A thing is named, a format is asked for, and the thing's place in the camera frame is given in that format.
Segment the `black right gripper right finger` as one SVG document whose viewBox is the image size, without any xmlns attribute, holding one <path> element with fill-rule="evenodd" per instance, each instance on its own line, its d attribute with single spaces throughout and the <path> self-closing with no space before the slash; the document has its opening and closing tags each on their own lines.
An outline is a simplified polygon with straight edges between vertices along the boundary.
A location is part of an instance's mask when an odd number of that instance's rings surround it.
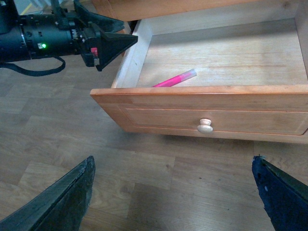
<svg viewBox="0 0 308 231">
<path fill-rule="evenodd" d="M 306 231 L 308 186 L 269 163 L 262 156 L 254 156 L 252 173 L 274 229 Z"/>
</svg>

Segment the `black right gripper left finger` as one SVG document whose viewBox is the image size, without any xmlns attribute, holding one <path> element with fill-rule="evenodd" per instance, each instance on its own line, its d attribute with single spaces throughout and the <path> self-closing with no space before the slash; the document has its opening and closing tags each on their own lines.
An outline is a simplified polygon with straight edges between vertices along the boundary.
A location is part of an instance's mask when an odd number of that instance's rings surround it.
<svg viewBox="0 0 308 231">
<path fill-rule="evenodd" d="M 92 197 L 95 160 L 87 157 L 0 222 L 2 231 L 77 231 Z"/>
</svg>

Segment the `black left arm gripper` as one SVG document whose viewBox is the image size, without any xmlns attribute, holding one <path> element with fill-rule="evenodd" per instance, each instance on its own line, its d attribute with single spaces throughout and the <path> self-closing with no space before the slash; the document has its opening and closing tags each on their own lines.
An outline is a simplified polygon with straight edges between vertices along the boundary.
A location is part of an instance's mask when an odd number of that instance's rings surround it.
<svg viewBox="0 0 308 231">
<path fill-rule="evenodd" d="M 70 45 L 87 67 L 102 71 L 138 42 L 138 36 L 115 33 L 125 28 L 123 21 L 90 12 L 78 0 L 74 1 L 74 9 L 81 21 L 70 23 Z"/>
</svg>

